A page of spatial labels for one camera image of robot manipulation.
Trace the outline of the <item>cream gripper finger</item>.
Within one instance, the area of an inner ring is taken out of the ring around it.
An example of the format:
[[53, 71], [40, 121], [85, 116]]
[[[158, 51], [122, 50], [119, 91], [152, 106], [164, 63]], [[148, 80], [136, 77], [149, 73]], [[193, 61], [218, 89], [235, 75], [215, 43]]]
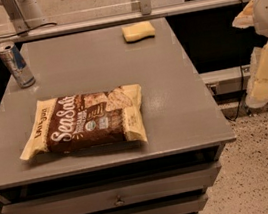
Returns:
[[245, 102], [250, 108], [259, 108], [268, 103], [268, 40], [263, 47], [255, 47], [250, 56]]
[[232, 26], [236, 28], [246, 29], [248, 27], [252, 27], [254, 18], [253, 18], [253, 3], [254, 0], [250, 0], [249, 3], [246, 4], [244, 9], [235, 17], [233, 20]]

